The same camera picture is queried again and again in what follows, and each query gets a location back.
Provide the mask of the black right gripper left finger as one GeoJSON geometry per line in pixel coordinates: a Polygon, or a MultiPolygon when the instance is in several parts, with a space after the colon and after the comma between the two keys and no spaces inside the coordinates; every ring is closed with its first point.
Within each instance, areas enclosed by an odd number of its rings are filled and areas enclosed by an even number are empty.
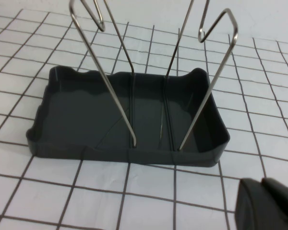
{"type": "Polygon", "coordinates": [[[276,230],[278,208],[260,182],[241,179],[235,209],[239,230],[276,230]]]}

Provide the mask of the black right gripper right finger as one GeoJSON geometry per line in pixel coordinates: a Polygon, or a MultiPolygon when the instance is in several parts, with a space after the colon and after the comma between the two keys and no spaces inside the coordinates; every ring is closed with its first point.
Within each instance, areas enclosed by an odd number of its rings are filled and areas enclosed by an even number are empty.
{"type": "Polygon", "coordinates": [[[261,184],[288,217],[288,187],[273,178],[263,178],[261,184]]]}

